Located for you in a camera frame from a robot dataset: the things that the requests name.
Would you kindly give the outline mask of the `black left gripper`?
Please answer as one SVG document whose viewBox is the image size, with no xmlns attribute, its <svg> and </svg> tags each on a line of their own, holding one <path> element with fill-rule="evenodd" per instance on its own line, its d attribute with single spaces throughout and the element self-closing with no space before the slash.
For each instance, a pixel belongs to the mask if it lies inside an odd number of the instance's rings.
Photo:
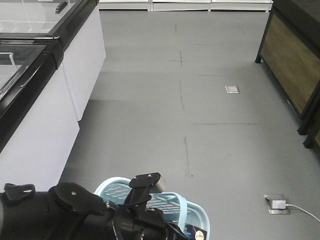
<svg viewBox="0 0 320 240">
<path fill-rule="evenodd" d="M 166 221 L 157 208 L 106 207 L 107 240 L 187 240 L 178 225 Z"/>
</svg>

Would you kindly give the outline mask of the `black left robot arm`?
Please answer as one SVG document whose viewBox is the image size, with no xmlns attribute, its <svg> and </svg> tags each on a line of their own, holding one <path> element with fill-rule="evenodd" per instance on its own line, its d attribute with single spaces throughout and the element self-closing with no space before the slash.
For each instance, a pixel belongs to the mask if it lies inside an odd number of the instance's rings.
<svg viewBox="0 0 320 240">
<path fill-rule="evenodd" d="M 180 228 L 145 202 L 116 204 L 73 182 L 48 191 L 6 183 L 0 194 L 3 240 L 184 240 Z"/>
</svg>

